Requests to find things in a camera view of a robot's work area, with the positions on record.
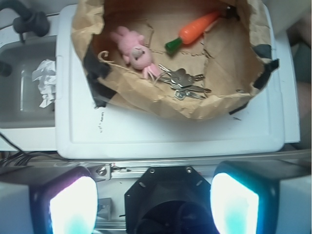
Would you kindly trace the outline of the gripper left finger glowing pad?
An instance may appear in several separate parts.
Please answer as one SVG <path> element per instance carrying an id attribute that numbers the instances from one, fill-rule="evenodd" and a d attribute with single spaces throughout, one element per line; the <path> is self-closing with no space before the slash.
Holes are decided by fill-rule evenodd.
<path id="1" fill-rule="evenodd" d="M 97 185 L 85 167 L 0 169 L 2 234 L 91 234 L 97 210 Z"/>

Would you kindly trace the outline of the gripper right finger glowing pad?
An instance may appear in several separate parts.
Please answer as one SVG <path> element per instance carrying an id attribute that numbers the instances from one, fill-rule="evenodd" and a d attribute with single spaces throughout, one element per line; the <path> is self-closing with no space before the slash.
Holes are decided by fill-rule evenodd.
<path id="1" fill-rule="evenodd" d="M 210 204 L 221 234 L 310 234 L 310 166 L 282 160 L 223 161 Z"/>

